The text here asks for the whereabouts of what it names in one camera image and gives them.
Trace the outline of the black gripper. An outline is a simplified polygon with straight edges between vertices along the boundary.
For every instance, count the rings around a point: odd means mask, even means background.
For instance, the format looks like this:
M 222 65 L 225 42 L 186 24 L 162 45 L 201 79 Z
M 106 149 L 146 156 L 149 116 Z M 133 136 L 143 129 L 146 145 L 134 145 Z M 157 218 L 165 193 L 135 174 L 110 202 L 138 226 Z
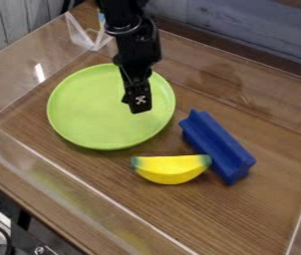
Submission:
M 151 66 L 161 60 L 159 34 L 153 18 L 111 18 L 106 25 L 107 33 L 115 37 L 118 54 L 114 63 L 121 69 L 125 82 L 122 102 L 131 113 L 151 110 Z

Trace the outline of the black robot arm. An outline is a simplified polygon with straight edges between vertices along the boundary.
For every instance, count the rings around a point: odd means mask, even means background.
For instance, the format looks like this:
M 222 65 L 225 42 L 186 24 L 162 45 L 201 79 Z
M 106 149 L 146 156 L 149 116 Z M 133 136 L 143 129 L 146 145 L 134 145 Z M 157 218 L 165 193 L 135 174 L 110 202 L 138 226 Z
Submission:
M 119 67 L 133 114 L 151 110 L 151 66 L 161 60 L 159 34 L 146 12 L 149 0 L 95 0 L 106 18 L 106 33 L 117 40 Z

